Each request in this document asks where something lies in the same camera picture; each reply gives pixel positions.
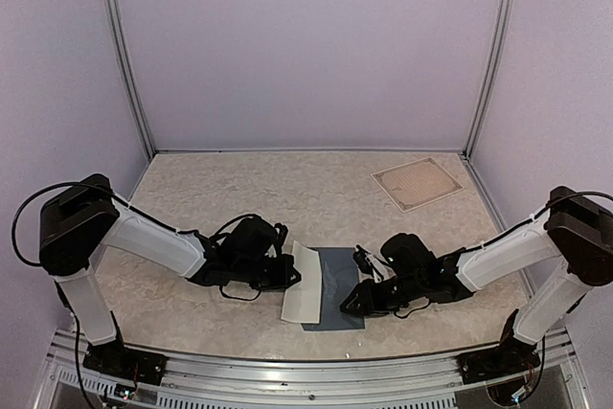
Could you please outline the cream letter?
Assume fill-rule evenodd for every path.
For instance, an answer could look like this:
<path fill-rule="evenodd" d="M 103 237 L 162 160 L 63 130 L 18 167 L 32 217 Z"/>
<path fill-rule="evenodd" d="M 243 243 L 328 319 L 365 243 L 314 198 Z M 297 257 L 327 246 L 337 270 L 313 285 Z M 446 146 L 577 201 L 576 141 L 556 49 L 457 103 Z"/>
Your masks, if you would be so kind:
<path fill-rule="evenodd" d="M 295 240 L 291 255 L 301 280 L 285 291 L 281 319 L 294 324 L 318 324 L 322 295 L 319 253 Z"/>

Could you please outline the dark blue envelope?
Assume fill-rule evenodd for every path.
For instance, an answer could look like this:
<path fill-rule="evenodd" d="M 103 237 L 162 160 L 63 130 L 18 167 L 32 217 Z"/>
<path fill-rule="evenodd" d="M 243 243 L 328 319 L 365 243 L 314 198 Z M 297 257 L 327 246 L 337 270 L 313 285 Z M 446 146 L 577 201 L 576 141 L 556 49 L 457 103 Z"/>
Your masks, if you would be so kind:
<path fill-rule="evenodd" d="M 362 317 L 343 313 L 340 306 L 359 282 L 352 248 L 318 247 L 322 269 L 322 294 L 318 324 L 302 324 L 309 332 L 365 329 Z"/>

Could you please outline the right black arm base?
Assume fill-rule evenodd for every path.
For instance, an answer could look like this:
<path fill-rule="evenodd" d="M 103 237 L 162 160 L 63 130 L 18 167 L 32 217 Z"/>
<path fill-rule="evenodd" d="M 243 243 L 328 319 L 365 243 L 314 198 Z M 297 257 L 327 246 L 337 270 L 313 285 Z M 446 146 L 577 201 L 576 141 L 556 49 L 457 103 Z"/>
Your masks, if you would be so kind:
<path fill-rule="evenodd" d="M 496 346 L 461 353 L 456 358 L 464 384 L 525 372 L 541 365 L 536 344 L 522 342 L 514 336 L 513 324 L 517 314 L 518 309 L 507 319 Z"/>

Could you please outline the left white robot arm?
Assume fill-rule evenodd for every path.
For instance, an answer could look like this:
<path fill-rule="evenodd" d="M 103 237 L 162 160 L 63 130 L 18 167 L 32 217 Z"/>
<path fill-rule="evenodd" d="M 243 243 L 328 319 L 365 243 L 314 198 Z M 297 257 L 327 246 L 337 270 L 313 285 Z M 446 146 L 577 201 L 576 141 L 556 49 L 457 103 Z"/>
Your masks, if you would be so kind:
<path fill-rule="evenodd" d="M 38 259 L 23 256 L 18 221 L 40 196 L 55 192 L 40 209 Z M 109 179 L 94 173 L 33 193 L 17 208 L 11 223 L 15 256 L 51 276 L 95 356 L 113 375 L 124 375 L 134 355 L 107 306 L 90 259 L 102 247 L 115 248 L 162 266 L 188 282 L 224 288 L 247 284 L 257 294 L 284 291 L 302 275 L 284 251 L 288 230 L 257 214 L 236 216 L 210 236 L 180 230 L 147 214 L 115 193 Z"/>

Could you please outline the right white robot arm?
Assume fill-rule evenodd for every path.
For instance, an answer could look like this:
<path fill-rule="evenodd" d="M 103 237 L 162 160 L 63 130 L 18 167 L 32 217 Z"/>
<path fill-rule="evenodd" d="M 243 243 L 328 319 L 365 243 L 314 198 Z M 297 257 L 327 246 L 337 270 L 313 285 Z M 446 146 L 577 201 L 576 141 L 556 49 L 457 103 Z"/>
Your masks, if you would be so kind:
<path fill-rule="evenodd" d="M 353 254 L 366 278 L 341 303 L 356 317 L 396 314 L 411 302 L 461 302 L 489 284 L 541 261 L 557 260 L 548 280 L 511 315 L 489 357 L 501 375 L 523 363 L 528 350 L 593 288 L 612 282 L 612 213 L 599 192 L 559 186 L 546 204 L 498 236 L 437 257 L 415 234 L 389 238 L 375 257 Z"/>

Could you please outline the brown ornate certificate paper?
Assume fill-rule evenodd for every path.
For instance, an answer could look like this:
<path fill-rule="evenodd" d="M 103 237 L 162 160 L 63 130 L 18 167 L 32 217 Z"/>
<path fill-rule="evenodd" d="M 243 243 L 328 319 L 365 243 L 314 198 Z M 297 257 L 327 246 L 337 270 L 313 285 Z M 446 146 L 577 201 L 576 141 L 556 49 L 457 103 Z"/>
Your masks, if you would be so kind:
<path fill-rule="evenodd" d="M 432 157 L 371 174 L 402 213 L 461 192 L 465 187 Z"/>

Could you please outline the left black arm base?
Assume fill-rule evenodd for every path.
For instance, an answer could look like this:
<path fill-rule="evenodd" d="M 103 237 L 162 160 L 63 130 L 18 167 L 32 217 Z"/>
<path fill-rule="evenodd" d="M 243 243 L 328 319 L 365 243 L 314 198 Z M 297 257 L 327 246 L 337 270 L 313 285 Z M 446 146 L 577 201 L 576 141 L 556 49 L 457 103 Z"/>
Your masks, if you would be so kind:
<path fill-rule="evenodd" d="M 83 366 L 87 370 L 110 375 L 133 383 L 160 386 L 168 358 L 157 352 L 128 347 L 121 334 L 102 345 L 88 345 Z"/>

